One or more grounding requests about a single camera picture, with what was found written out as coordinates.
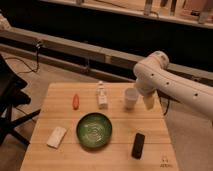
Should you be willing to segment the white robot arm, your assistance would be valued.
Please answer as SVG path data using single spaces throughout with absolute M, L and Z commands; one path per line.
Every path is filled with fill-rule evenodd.
M 213 121 L 213 87 L 172 74 L 168 65 L 169 58 L 162 51 L 139 61 L 133 69 L 138 92 L 149 96 L 158 89 Z

